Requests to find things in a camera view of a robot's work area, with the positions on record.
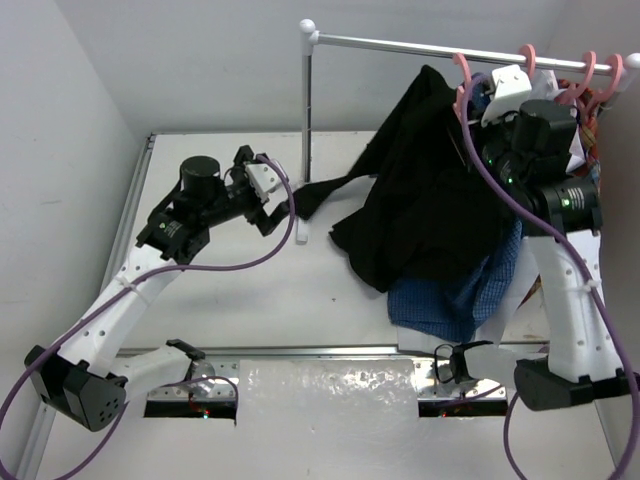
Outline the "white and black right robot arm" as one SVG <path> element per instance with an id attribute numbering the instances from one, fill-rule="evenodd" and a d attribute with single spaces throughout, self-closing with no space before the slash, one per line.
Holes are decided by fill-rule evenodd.
<path id="1" fill-rule="evenodd" d="M 527 100 L 471 133 L 483 164 L 519 206 L 542 282 L 550 327 L 547 355 L 521 356 L 488 341 L 455 346 L 446 382 L 492 379 L 533 411 L 569 408 L 630 394 L 628 377 L 593 296 L 603 216 L 588 176 L 567 173 L 577 119 L 570 106 Z"/>

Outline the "pink hanger holding white shirt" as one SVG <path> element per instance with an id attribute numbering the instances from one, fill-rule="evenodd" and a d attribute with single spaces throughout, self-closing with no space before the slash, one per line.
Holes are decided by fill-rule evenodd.
<path id="1" fill-rule="evenodd" d="M 468 99 L 468 103 L 466 107 L 462 105 L 462 100 L 464 98 L 464 95 L 467 93 L 472 94 L 472 89 L 470 88 L 472 83 L 472 74 L 471 74 L 468 61 L 465 55 L 462 54 L 461 52 L 454 53 L 452 56 L 452 61 L 455 65 L 457 65 L 461 69 L 461 73 L 463 76 L 461 83 L 456 87 L 456 98 L 455 98 L 455 102 L 453 103 L 454 113 L 456 114 L 456 117 L 459 120 L 459 122 L 462 122 L 462 113 L 468 114 L 469 108 L 472 106 L 471 99 Z"/>

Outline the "black shirt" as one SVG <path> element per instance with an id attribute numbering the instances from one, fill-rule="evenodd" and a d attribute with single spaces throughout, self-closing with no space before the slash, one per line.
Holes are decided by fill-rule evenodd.
<path id="1" fill-rule="evenodd" d="M 513 215 L 485 180 L 463 164 L 455 92 L 425 65 L 349 172 L 295 194 L 310 220 L 336 190 L 375 179 L 363 206 L 330 237 L 367 285 L 386 292 L 401 277 L 454 282 L 494 254 Z"/>

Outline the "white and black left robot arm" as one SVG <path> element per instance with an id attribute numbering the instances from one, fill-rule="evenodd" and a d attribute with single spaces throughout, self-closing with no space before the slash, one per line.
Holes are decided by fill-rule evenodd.
<path id="1" fill-rule="evenodd" d="M 209 156 L 182 161 L 175 186 L 154 207 L 122 266 L 84 316 L 48 348 L 36 345 L 25 367 L 44 403 L 91 432 L 121 415 L 127 402 L 165 384 L 187 381 L 205 355 L 169 340 L 131 360 L 118 357 L 124 340 L 162 291 L 208 245 L 213 228 L 244 218 L 262 236 L 293 222 L 293 201 L 271 213 L 271 194 L 290 187 L 279 163 L 248 146 L 226 174 Z"/>

